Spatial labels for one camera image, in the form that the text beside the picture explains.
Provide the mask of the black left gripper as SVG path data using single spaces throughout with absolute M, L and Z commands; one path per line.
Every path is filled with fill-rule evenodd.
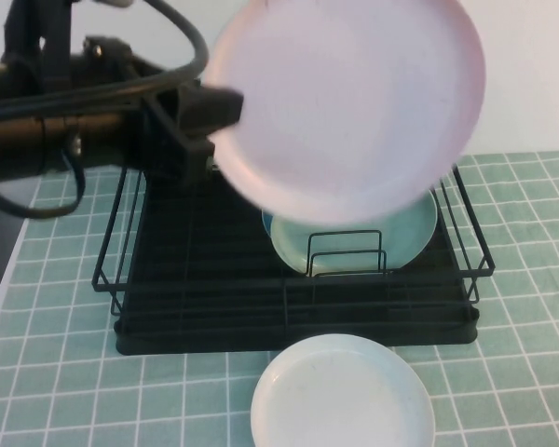
M 167 72 L 117 38 L 88 37 L 84 54 L 120 83 L 149 80 Z M 242 93 L 202 86 L 195 74 L 177 76 L 164 87 L 109 105 L 131 122 L 133 136 L 123 155 L 125 163 L 186 185 L 206 176 L 213 153 L 207 136 L 236 125 L 243 103 Z

